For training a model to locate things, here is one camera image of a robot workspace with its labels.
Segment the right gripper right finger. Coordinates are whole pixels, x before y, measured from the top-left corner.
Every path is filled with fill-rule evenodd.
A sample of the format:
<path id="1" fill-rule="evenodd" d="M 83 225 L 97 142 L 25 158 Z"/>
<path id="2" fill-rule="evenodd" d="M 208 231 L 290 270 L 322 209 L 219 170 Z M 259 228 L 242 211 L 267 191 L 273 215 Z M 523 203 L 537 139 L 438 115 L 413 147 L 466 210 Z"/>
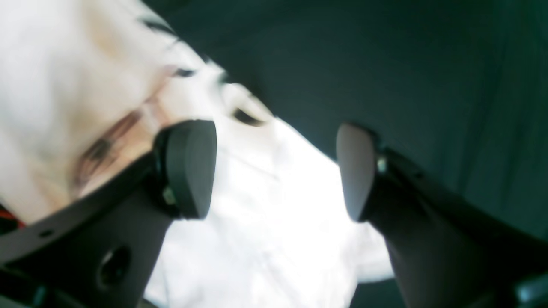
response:
<path id="1" fill-rule="evenodd" d="M 408 308 L 545 308 L 547 242 L 481 212 L 374 131 L 343 123 L 346 210 L 379 232 Z"/>

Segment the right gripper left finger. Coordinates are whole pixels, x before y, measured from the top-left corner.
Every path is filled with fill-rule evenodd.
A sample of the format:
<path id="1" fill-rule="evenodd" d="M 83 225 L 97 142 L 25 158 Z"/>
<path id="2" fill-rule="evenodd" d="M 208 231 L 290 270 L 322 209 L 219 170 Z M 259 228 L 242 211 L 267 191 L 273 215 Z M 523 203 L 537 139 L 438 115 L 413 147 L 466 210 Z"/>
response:
<path id="1" fill-rule="evenodd" d="M 69 207 L 1 237 L 1 299 L 26 308 L 135 308 L 174 220 L 204 219 L 213 121 L 163 129 L 153 150 Z"/>

